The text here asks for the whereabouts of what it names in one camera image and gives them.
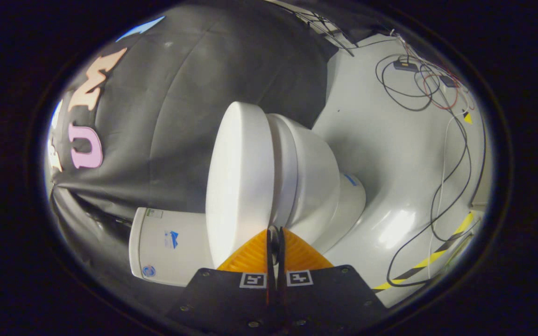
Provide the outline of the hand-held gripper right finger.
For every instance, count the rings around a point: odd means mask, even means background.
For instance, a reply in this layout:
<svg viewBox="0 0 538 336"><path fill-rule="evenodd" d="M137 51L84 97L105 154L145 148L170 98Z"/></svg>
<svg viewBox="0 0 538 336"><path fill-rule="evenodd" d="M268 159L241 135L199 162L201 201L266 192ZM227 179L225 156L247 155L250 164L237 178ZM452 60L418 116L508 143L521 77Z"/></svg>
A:
<svg viewBox="0 0 538 336"><path fill-rule="evenodd" d="M333 266L284 228L278 239L279 336L352 336L389 314L351 265Z"/></svg>

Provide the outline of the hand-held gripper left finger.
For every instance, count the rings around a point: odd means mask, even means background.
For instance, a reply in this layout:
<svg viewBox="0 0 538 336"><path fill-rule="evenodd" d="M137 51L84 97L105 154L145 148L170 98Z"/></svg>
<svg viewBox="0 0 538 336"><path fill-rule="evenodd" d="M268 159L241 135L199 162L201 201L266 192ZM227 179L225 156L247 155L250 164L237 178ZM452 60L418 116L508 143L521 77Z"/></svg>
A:
<svg viewBox="0 0 538 336"><path fill-rule="evenodd" d="M207 336L269 336L277 310L275 228L256 234L216 269L200 268L167 317Z"/></svg>

